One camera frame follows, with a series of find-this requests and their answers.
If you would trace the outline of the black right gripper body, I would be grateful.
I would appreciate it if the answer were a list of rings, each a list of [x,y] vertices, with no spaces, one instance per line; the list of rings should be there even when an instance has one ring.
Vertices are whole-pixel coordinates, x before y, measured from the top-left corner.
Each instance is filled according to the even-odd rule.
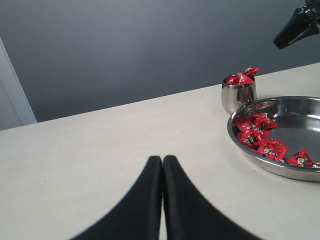
[[[304,13],[316,25],[320,24],[320,1],[306,0],[304,5]]]

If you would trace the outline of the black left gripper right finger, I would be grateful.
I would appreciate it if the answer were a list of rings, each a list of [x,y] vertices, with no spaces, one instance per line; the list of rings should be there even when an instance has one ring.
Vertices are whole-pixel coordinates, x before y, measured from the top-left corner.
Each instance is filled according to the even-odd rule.
[[[259,239],[216,209],[174,155],[163,160],[163,201],[168,240]]]

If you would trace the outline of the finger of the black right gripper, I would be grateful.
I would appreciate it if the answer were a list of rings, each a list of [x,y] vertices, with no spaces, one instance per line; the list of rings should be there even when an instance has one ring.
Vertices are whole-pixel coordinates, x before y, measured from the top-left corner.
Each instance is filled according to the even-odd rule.
[[[315,35],[315,12],[310,7],[296,8],[291,19],[274,38],[273,43],[284,49],[297,41]]]
[[[283,49],[308,37],[320,33],[320,27],[317,24],[292,24],[285,27]]]

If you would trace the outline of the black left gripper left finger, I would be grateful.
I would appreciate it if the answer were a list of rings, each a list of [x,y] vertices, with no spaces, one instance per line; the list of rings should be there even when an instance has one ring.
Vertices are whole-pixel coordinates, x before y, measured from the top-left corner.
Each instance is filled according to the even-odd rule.
[[[74,240],[158,240],[162,214],[162,160],[150,156],[126,195]]]

